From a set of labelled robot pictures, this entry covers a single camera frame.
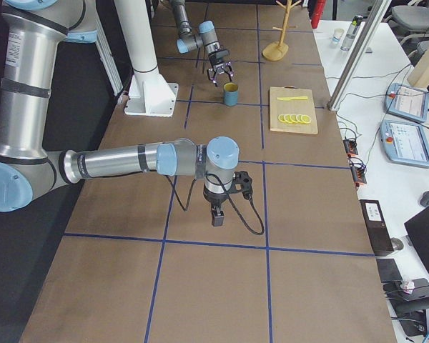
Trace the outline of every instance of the wooden stand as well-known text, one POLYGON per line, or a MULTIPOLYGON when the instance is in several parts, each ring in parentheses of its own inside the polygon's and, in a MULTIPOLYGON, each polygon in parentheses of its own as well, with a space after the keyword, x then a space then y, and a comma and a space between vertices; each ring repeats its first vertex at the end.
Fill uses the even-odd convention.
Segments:
POLYGON ((292 3, 292 0, 287 0, 286 6, 276 1, 276 3, 281 6, 285 10, 285 17, 283 19, 282 27, 273 27, 274 30, 281 31, 280 41, 274 41, 267 45, 264 50, 262 50, 262 55, 268 61, 279 61, 281 60, 287 53, 289 46, 284 42, 286 29, 288 29, 287 21, 289 20, 289 14, 291 8, 300 4, 302 0, 299 0, 295 4, 292 3))

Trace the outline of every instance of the brown table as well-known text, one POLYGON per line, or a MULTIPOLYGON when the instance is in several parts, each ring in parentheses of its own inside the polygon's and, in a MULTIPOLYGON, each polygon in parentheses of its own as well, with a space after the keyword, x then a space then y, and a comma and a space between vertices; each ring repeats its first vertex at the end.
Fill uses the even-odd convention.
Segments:
MULTIPOLYGON (((187 4, 193 23, 213 20, 230 49, 239 104, 203 74, 202 54, 180 56, 171 13, 153 21, 159 70, 179 83, 174 115, 114 112, 101 148, 169 141, 240 146, 253 178, 263 236, 228 203, 211 227, 197 182, 183 212, 158 174, 87 181, 22 342, 395 342, 335 113, 306 9, 292 11, 287 56, 268 62, 278 6, 187 4), (268 130, 268 89, 313 90, 319 134, 268 130)), ((187 193, 190 177, 177 178, 187 193)), ((249 204, 234 197, 256 229, 249 204)))

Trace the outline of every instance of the wooden base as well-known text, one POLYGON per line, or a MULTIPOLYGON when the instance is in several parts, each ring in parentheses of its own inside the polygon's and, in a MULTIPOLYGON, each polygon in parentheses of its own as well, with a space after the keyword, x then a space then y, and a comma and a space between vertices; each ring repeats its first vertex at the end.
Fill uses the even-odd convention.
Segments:
POLYGON ((286 55, 288 49, 289 46, 286 43, 280 46, 277 41, 274 41, 262 50, 262 55, 268 61, 279 61, 286 55))

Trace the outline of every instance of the white desk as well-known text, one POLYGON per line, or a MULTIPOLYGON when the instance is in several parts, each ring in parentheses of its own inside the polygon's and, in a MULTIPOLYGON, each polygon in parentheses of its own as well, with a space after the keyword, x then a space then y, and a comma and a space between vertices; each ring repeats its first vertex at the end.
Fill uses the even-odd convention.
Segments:
MULTIPOLYGON (((348 21, 321 21, 318 28, 314 30, 318 51, 320 52, 322 65, 325 68, 325 76, 331 93, 338 81, 334 77, 340 77, 351 52, 341 51, 340 45, 333 46, 331 43, 332 33, 334 29, 339 27, 346 31, 349 24, 348 21)), ((382 23, 378 27, 369 46, 373 52, 364 55, 355 72, 355 76, 383 76, 394 71, 400 71, 410 63, 387 24, 382 23)), ((396 74, 393 74, 383 78, 353 79, 347 88, 347 93, 362 96, 384 94, 394 78, 394 82, 409 84, 405 76, 412 70, 412 67, 406 68, 396 78, 396 74)), ((357 149, 359 157, 364 162, 368 160, 368 151, 374 142, 375 132, 380 122, 384 118, 401 120, 389 114, 385 116, 384 100, 384 96, 363 99, 348 95, 341 103, 338 111, 340 116, 356 123, 358 132, 362 134, 357 139, 357 149)), ((346 124, 351 129, 355 128, 348 122, 346 124)), ((429 114, 425 125, 429 126, 429 114)), ((425 129, 425 134, 429 141, 429 130, 425 129)), ((347 132, 347 136, 352 137, 352 134, 347 132)), ((404 250, 389 257, 395 258, 404 279, 425 277, 429 281, 429 274, 419 260, 416 251, 406 244, 405 235, 407 232, 403 224, 423 210, 418 202, 423 192, 429 190, 429 169, 391 163, 385 155, 380 138, 377 136, 370 152, 366 178, 368 184, 359 188, 357 192, 358 198, 378 200, 385 217, 389 235, 401 239, 405 244, 404 250)), ((395 322, 394 328, 398 342, 407 342, 399 323, 395 322)), ((421 342, 420 339, 422 340, 423 338, 417 337, 415 341, 421 342)))

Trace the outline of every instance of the fire extinguisher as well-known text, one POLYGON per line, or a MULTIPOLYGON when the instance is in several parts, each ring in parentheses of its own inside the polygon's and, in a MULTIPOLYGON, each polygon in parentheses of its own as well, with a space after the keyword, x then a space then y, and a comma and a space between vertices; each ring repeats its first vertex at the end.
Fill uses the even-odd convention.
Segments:
POLYGON ((314 29, 316 29, 317 25, 320 23, 320 19, 324 11, 324 5, 326 5, 326 0, 317 0, 315 10, 312 15, 312 28, 314 29))

